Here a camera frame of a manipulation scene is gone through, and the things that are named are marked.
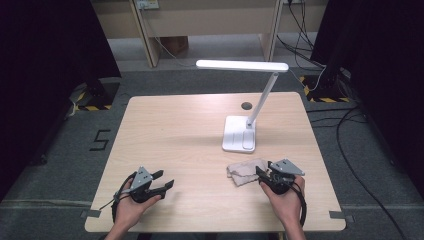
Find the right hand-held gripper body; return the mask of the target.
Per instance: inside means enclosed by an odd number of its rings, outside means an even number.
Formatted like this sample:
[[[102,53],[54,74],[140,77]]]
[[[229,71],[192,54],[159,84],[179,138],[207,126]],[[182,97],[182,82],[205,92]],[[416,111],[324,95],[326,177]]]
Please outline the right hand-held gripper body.
[[[269,184],[275,194],[284,194],[295,182],[297,176],[304,176],[305,172],[288,159],[277,162],[268,162]]]

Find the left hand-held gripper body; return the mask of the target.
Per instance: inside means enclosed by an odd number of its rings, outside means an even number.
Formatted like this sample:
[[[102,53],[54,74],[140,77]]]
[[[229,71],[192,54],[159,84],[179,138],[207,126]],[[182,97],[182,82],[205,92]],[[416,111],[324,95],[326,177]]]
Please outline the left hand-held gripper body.
[[[131,183],[129,194],[131,198],[137,203],[144,203],[150,198],[150,188],[152,182],[151,174],[144,167],[140,167],[135,174]]]

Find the beige cloth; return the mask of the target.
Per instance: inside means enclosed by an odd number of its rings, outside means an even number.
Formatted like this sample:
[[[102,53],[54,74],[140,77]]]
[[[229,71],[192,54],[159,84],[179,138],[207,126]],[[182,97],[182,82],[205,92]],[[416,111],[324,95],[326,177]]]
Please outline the beige cloth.
[[[263,159],[253,159],[233,163],[227,166],[227,177],[231,178],[237,187],[254,182],[258,179],[256,168],[262,171],[267,169],[267,162]]]

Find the white desk lamp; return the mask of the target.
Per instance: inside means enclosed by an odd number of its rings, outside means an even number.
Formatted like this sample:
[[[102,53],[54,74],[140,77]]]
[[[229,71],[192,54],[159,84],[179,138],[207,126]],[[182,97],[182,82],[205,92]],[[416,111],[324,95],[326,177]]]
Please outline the white desk lamp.
[[[253,153],[256,147],[256,118],[264,106],[279,74],[288,72],[289,66],[286,63],[276,62],[197,60],[196,67],[199,69],[271,73],[253,112],[249,116],[227,116],[225,119],[222,149],[228,152]]]

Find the person's right hand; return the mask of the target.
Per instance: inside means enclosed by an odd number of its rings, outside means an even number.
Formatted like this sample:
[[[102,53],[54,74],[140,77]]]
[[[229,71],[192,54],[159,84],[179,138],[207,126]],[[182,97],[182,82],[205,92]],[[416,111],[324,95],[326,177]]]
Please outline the person's right hand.
[[[295,178],[293,187],[295,190],[288,190],[282,195],[275,194],[269,186],[260,182],[262,190],[268,197],[277,218],[281,221],[286,231],[294,227],[300,227],[301,201],[297,191],[303,192],[305,181],[302,177]]]

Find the person's left hand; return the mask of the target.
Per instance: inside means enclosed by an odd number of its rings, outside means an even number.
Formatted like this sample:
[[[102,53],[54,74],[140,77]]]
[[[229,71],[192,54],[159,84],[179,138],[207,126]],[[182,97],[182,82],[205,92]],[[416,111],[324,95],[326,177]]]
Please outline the person's left hand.
[[[122,229],[130,229],[139,222],[144,212],[159,200],[161,200],[161,196],[156,195],[143,203],[137,203],[129,193],[121,194],[116,209],[114,225]]]

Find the black stand base striped tape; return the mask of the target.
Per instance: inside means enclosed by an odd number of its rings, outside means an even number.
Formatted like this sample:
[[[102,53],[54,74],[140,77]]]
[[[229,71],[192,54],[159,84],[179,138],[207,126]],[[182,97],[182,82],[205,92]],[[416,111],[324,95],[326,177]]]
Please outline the black stand base striped tape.
[[[110,110],[119,89],[119,82],[102,83],[98,80],[95,84],[84,86],[72,100],[74,111],[99,111]]]
[[[299,78],[303,85],[303,91],[310,102],[348,102],[349,97],[343,86],[345,77],[338,73],[328,79],[319,75],[302,75]]]

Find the brown cardboard box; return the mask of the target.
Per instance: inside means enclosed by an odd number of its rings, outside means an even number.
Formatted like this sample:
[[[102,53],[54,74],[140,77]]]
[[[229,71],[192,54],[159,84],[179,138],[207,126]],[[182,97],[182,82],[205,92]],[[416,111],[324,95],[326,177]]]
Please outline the brown cardboard box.
[[[162,45],[173,55],[186,51],[189,47],[187,36],[161,37]]]

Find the black curtain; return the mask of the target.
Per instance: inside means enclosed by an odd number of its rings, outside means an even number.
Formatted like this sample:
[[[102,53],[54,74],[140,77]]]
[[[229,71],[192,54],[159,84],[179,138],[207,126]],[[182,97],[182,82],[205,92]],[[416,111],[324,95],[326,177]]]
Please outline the black curtain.
[[[424,0],[328,0],[312,59],[344,68],[392,159],[424,197]]]
[[[119,75],[91,0],[0,0],[0,201],[72,91]]]

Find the white power socket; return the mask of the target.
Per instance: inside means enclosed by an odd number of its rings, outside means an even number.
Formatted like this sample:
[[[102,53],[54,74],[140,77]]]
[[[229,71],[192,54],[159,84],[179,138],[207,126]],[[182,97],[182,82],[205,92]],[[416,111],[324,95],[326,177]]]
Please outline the white power socket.
[[[136,5],[140,10],[158,9],[158,0],[136,0]]]

